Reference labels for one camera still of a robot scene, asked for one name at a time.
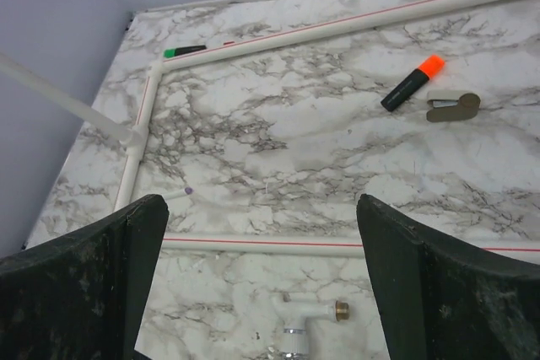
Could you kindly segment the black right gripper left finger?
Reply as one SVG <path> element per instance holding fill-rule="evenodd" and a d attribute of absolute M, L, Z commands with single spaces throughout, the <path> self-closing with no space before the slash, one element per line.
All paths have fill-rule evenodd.
<path fill-rule="evenodd" d="M 168 206 L 146 195 L 1 260 L 3 359 L 142 359 L 136 351 Z"/>

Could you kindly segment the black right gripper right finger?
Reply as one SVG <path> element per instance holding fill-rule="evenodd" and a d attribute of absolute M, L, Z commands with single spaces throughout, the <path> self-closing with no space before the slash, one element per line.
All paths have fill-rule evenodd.
<path fill-rule="evenodd" d="M 539 266 L 419 223 L 373 196 L 356 208 L 392 359 L 537 359 Z"/>

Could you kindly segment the white plastic water faucet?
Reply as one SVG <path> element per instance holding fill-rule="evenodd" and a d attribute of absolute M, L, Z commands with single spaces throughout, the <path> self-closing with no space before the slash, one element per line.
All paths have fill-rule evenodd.
<path fill-rule="evenodd" d="M 276 315 L 283 321 L 279 353 L 282 359 L 308 359 L 310 320 L 340 322 L 350 317 L 349 304 L 344 301 L 286 300 L 282 294 L 271 298 Z"/>

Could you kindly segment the white pipe frame with fittings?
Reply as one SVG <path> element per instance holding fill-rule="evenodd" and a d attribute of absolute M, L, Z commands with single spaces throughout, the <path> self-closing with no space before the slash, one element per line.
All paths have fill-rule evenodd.
<path fill-rule="evenodd" d="M 506 0 L 421 0 L 393 8 L 364 13 L 350 18 L 315 24 L 288 32 L 258 37 L 243 42 L 232 42 L 221 47 L 197 51 L 182 56 L 158 60 L 151 66 L 143 91 L 136 125 L 131 128 L 120 125 L 91 107 L 68 98 L 59 89 L 35 75 L 29 69 L 1 57 L 1 69 L 25 86 L 42 92 L 48 99 L 65 110 L 108 132 L 127 150 L 126 166 L 122 173 L 115 209 L 124 208 L 132 198 L 138 177 L 138 167 L 148 142 L 149 123 L 154 108 L 159 81 L 166 73 L 183 68 L 196 67 L 212 62 L 226 61 L 235 57 L 248 56 L 264 51 L 316 40 L 325 40 L 338 35 L 370 30 L 389 24 L 407 22 L 412 19 L 431 17 L 459 11 L 464 8 L 483 6 Z M 356 258 L 363 256 L 360 238 L 307 237 L 279 235 L 211 235 L 174 234 L 164 236 L 163 248 L 189 251 L 229 251 L 238 253 L 302 255 Z"/>

